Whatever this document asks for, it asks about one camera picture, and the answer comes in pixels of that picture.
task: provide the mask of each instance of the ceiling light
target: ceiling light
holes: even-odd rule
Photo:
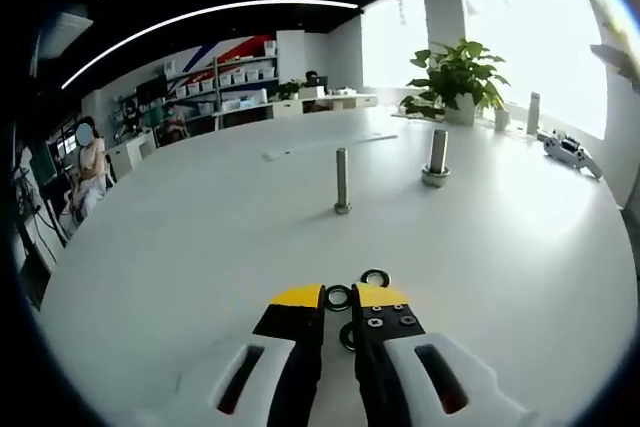
[[[217,12],[219,10],[237,9],[237,8],[240,8],[240,7],[253,7],[253,6],[256,6],[256,5],[279,5],[279,4],[324,5],[324,6],[328,6],[328,7],[342,7],[342,8],[345,8],[345,9],[357,9],[358,8],[357,4],[348,4],[346,2],[334,2],[334,1],[331,1],[331,0],[250,0],[248,2],[236,2],[234,4],[218,5],[216,7],[208,7],[206,9],[196,10],[194,12],[189,12],[188,14],[179,15],[178,17],[174,17],[172,19],[165,20],[163,22],[160,22],[159,24],[152,25],[151,27],[147,27],[146,29],[141,30],[140,32],[137,32],[137,33],[127,37],[126,39],[121,40],[116,45],[114,45],[112,47],[109,47],[107,50],[102,52],[96,58],[94,58],[94,59],[90,60],[89,62],[87,62],[87,64],[85,64],[83,67],[81,67],[80,70],[78,70],[75,74],[73,74],[71,77],[69,77],[69,79],[64,84],[62,84],[61,89],[67,88],[71,82],[76,80],[80,75],[82,75],[85,71],[87,71],[92,65],[94,65],[95,63],[97,63],[100,60],[104,59],[111,52],[114,52],[114,51],[118,50],[120,47],[122,47],[123,45],[128,44],[132,40],[135,40],[135,39],[137,39],[139,37],[142,37],[143,35],[148,34],[149,32],[153,32],[154,30],[159,29],[161,27],[165,27],[165,26],[173,24],[175,22],[180,22],[181,20],[189,19],[189,18],[195,17],[197,15],[209,14],[211,12]]]

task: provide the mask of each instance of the green plant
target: green plant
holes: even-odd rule
[[[300,89],[304,86],[305,82],[302,80],[290,80],[278,85],[273,94],[277,94],[280,100],[289,100],[293,94],[300,92]]]
[[[479,42],[460,39],[457,47],[435,44],[445,52],[420,50],[410,62],[426,69],[426,79],[413,79],[410,86],[425,89],[417,96],[405,97],[400,105],[407,108],[407,113],[420,112],[426,117],[435,117],[444,113],[436,106],[436,100],[451,109],[458,109],[457,95],[471,94],[476,106],[504,109],[504,100],[492,81],[510,85],[507,80],[497,74],[495,66],[488,62],[504,62],[502,57],[491,55],[490,50]]]

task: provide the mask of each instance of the round table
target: round table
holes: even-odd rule
[[[426,331],[483,359],[507,395],[577,415],[635,328],[634,262],[611,192],[534,140],[443,125],[451,176],[439,190],[420,169],[443,126],[386,108],[269,120],[154,152],[60,256],[41,311],[60,365],[99,412],[157,406],[212,343],[253,330],[277,293],[378,268]],[[374,134],[397,138],[357,142]],[[341,146],[344,216],[333,212]],[[310,426],[366,425],[354,357],[338,342],[349,316],[327,312]]]

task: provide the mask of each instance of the white pot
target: white pot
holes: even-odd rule
[[[495,122],[496,122],[496,132],[502,132],[509,125],[509,121],[511,120],[511,115],[508,110],[494,110],[495,114]]]
[[[457,95],[456,104],[458,110],[447,107],[444,111],[444,120],[452,124],[472,126],[476,118],[476,104],[471,94]]]

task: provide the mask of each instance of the white robot part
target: white robot part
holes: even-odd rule
[[[560,140],[557,138],[548,137],[544,141],[544,150],[554,159],[558,159],[578,170],[586,167],[596,179],[600,179],[600,177],[602,177],[602,170],[600,167],[598,167],[589,154],[581,148],[575,152],[571,152],[564,149],[560,144]]]

